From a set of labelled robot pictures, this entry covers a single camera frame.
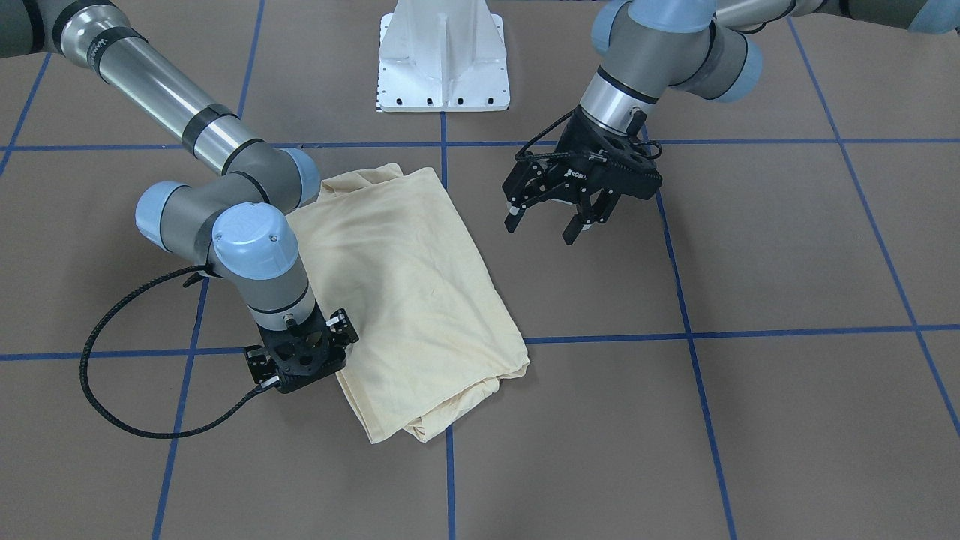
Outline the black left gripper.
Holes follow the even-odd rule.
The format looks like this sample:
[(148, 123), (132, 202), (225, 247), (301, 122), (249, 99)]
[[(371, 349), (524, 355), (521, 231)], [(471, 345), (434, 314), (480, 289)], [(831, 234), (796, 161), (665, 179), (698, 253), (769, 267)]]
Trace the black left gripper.
[(518, 228), (530, 206), (555, 198), (576, 205), (562, 233), (572, 245), (583, 230), (610, 218), (620, 194), (650, 199), (662, 186), (662, 175), (655, 164), (659, 152), (649, 154), (639, 139), (645, 123), (646, 113), (635, 109), (628, 114), (626, 133), (617, 134), (593, 122), (585, 110), (573, 109), (533, 136), (514, 155), (514, 168), (502, 184), (508, 232)]

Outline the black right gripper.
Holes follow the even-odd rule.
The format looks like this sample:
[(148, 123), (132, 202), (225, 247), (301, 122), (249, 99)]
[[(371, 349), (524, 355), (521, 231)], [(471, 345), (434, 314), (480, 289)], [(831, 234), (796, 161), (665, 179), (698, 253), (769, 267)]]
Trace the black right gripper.
[(319, 307), (303, 322), (286, 322), (286, 328), (259, 327), (261, 345), (244, 348), (244, 360), (261, 389), (290, 393), (340, 371), (347, 364), (347, 346), (359, 341), (345, 308), (329, 318)]

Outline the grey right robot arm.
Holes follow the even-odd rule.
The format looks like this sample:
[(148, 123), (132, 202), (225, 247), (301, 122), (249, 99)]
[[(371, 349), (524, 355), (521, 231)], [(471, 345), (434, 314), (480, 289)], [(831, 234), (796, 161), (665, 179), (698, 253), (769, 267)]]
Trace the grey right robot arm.
[(229, 281), (258, 329), (246, 349), (258, 386), (289, 393), (345, 366), (357, 341), (345, 310), (318, 304), (290, 223), (316, 202), (321, 175), (304, 151), (277, 149), (134, 28), (113, 1), (4, 1), (2, 57), (51, 53), (130, 100), (211, 171), (159, 181), (135, 205), (135, 226), (160, 249)]

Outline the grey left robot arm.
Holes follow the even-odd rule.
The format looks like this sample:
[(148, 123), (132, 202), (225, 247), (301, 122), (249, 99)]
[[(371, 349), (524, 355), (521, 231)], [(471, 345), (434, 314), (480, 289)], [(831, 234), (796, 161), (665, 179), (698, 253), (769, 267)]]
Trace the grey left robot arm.
[(662, 186), (658, 142), (642, 129), (668, 89), (733, 102), (757, 85), (764, 57), (748, 34), (788, 17), (829, 14), (911, 33), (958, 30), (956, 1), (611, 1), (591, 30), (602, 56), (578, 105), (559, 119), (554, 151), (524, 145), (502, 185), (505, 226), (548, 200), (572, 205), (571, 244), (603, 224), (623, 196), (653, 198)]

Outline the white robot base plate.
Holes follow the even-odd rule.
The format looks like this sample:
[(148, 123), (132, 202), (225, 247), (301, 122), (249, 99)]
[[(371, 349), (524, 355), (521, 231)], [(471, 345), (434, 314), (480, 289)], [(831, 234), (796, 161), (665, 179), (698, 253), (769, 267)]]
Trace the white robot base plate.
[(502, 112), (504, 24), (485, 1), (399, 1), (379, 22), (382, 113)]

